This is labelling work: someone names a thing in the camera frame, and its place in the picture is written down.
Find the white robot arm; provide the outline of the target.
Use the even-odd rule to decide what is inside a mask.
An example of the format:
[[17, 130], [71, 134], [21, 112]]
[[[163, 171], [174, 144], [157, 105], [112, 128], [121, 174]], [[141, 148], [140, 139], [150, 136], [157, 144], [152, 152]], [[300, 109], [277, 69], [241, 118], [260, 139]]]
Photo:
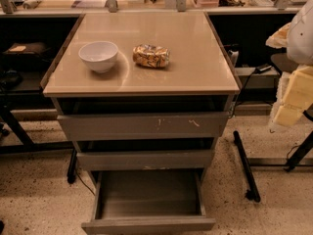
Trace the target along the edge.
[[272, 34], [266, 45], [287, 48], [287, 57], [297, 64], [292, 73], [283, 72], [269, 125], [290, 127], [313, 105], [313, 0], [297, 12], [290, 23]]

